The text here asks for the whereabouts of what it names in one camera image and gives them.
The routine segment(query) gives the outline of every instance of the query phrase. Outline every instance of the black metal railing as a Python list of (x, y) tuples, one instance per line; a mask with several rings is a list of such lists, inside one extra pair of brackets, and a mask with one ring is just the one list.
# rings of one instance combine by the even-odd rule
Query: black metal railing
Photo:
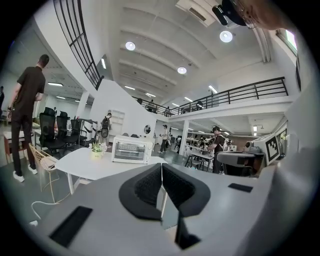
[(169, 116), (181, 115), (243, 101), (288, 96), (284, 79), (284, 77), (277, 77), (203, 97), (171, 109)]
[(149, 112), (152, 112), (155, 114), (160, 114), (160, 115), (163, 115), (166, 117), (170, 116), (171, 109), (169, 109), (167, 107), (158, 105), (158, 104), (153, 103), (151, 101), (144, 100), (142, 98), (138, 98), (138, 97), (134, 97), (134, 96), (132, 96), (132, 98), (135, 98), (136, 101)]
[(100, 76), (92, 56), (82, 16), (81, 0), (53, 0), (64, 36), (82, 70), (98, 90)]

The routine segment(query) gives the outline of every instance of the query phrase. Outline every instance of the floor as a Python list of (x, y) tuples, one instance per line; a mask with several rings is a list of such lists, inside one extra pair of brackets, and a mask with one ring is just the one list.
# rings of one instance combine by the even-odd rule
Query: floor
[[(13, 178), (13, 162), (7, 164), (5, 150), (4, 150), (4, 131), (10, 131), (9, 126), (0, 127), (0, 182), (1, 188), (5, 192), (9, 203), (11, 204), (13, 210), (21, 217), (23, 222), (29, 223), (31, 221), (37, 220), (36, 215), (32, 211), (31, 204), (35, 201), (42, 201), (45, 203), (53, 203), (50, 186), (48, 186), (43, 192), (40, 189), (40, 176), (42, 180), (42, 186), (48, 183), (48, 175), (39, 172), (33, 175), (28, 170), (28, 161), (24, 158), (23, 152), (20, 154), (21, 167), (25, 181), (19, 183)], [(154, 152), (152, 156), (160, 157), (166, 160), (169, 164), (185, 165), (187, 158), (183, 157), (176, 152), (173, 152), (168, 148), (166, 153), (158, 153), (160, 150), (160, 145), (154, 146)], [(53, 183), (53, 194), (56, 200), (64, 198), (69, 193), (68, 179), (64, 172), (58, 170), (57, 174), (60, 179)], [(76, 182), (78, 177), (73, 176), (73, 182)], [(162, 194), (159, 193), (157, 208), (161, 207)], [(55, 205), (44, 205), (35, 204), (34, 209), (40, 217), (45, 217), (46, 214)], [(162, 226), (164, 229), (174, 227), (177, 224), (178, 211), (173, 205), (172, 201), (168, 197), (166, 202), (165, 211), (163, 215)]]

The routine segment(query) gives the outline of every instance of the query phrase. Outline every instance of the white cable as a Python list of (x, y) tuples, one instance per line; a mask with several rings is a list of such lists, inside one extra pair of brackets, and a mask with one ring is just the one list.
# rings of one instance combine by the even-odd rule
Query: white cable
[(31, 209), (33, 211), (33, 213), (39, 218), (39, 220), (41, 220), (40, 216), (36, 213), (35, 209), (34, 209), (34, 204), (35, 203), (42, 203), (44, 205), (48, 205), (48, 206), (52, 206), (52, 205), (58, 205), (59, 203), (48, 203), (48, 202), (42, 202), (42, 201), (35, 201), (31, 204)]

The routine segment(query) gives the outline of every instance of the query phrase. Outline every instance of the black rectangle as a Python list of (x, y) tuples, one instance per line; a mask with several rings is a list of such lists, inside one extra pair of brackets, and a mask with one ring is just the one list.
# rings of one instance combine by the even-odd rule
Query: black rectangle
[(246, 185), (241, 185), (241, 184), (237, 184), (237, 183), (231, 183), (228, 188), (232, 188), (235, 190), (240, 190), (240, 191), (244, 191), (244, 192), (248, 192), (250, 193), (251, 190), (254, 188), (253, 186), (246, 186)]
[(78, 206), (49, 237), (61, 246), (68, 247), (91, 212), (91, 208)]

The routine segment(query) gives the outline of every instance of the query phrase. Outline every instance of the window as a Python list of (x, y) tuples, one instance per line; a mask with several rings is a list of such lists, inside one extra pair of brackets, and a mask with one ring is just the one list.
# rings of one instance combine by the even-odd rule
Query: window
[(290, 48), (290, 50), (297, 56), (297, 45), (295, 35), (285, 29), (278, 29), (276, 35)]

